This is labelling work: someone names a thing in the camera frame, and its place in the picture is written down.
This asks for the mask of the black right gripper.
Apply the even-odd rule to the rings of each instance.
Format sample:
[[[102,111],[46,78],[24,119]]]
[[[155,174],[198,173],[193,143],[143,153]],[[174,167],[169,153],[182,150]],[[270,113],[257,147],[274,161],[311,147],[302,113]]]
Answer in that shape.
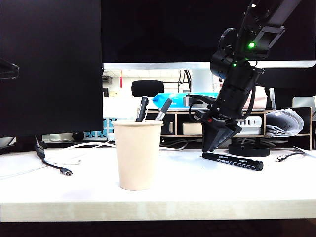
[[[202,151],[213,151],[223,142],[241,132],[237,121],[247,118],[252,111],[256,82],[264,69],[248,61],[232,63],[224,84],[216,98],[195,95],[207,104],[207,110],[195,114],[202,125]]]

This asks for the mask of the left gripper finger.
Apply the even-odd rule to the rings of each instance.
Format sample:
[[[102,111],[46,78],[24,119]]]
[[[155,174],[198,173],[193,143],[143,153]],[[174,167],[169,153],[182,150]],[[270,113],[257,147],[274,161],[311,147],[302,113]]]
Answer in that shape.
[[[19,76],[19,66],[0,59],[0,79],[14,79]]]

